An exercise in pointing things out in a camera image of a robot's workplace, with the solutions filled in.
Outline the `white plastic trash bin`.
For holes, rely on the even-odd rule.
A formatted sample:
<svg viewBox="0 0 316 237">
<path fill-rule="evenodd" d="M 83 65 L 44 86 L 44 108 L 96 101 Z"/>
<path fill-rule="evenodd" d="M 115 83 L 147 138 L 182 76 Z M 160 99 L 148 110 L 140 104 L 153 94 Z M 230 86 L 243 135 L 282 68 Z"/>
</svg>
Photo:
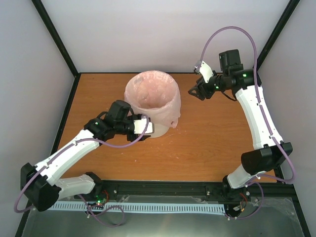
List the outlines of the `white plastic trash bin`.
<svg viewBox="0 0 316 237">
<path fill-rule="evenodd" d="M 149 135 L 152 138 L 161 137 L 169 130 L 168 126 L 164 126 L 164 125 L 158 124 L 158 123 L 151 123 L 150 122 L 149 127 L 152 129 L 152 133 L 146 133 L 146 135 Z"/>
</svg>

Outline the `pink translucent plastic trash bag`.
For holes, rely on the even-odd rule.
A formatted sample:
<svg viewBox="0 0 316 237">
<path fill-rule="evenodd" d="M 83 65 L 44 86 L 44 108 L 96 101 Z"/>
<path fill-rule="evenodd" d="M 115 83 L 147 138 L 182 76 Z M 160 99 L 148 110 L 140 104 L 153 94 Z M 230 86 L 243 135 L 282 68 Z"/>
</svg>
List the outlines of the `pink translucent plastic trash bag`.
<svg viewBox="0 0 316 237">
<path fill-rule="evenodd" d="M 152 123 L 176 128 L 181 116 L 181 96 L 175 79 L 161 71 L 145 71 L 126 85 L 124 100 L 137 114 L 146 114 Z"/>
</svg>

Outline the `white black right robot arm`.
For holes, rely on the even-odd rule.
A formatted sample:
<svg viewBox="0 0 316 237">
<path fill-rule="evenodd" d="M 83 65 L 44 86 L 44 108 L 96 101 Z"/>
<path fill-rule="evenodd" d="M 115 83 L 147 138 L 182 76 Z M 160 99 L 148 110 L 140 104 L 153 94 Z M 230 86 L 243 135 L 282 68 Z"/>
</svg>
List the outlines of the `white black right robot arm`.
<svg viewBox="0 0 316 237">
<path fill-rule="evenodd" d="M 261 82 L 253 69 L 244 69 L 237 49 L 219 54 L 221 73 L 217 74 L 204 61 L 197 62 L 195 74 L 201 77 L 188 93 L 199 100 L 210 99 L 215 92 L 232 92 L 230 100 L 240 103 L 253 140 L 253 150 L 241 155 L 240 166 L 222 181 L 221 195 L 233 200 L 248 183 L 259 179 L 285 161 L 293 151 L 274 126 L 265 103 Z"/>
</svg>

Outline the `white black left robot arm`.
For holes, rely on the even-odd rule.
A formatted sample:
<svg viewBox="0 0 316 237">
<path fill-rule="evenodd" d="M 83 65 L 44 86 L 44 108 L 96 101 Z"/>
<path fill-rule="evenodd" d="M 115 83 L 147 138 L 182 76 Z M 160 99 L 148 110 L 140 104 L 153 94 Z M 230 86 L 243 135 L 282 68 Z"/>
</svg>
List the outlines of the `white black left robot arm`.
<svg viewBox="0 0 316 237">
<path fill-rule="evenodd" d="M 62 178 L 63 174 L 88 153 L 101 145 L 113 147 L 107 141 L 115 135 L 125 135 L 132 146 L 154 132 L 148 115 L 135 114 L 131 105 L 116 100 L 108 111 L 91 119 L 65 146 L 35 165 L 26 163 L 20 170 L 20 195 L 25 195 L 38 211 L 50 209 L 58 200 L 89 195 L 102 195 L 101 179 L 93 172 L 79 177 Z"/>
</svg>

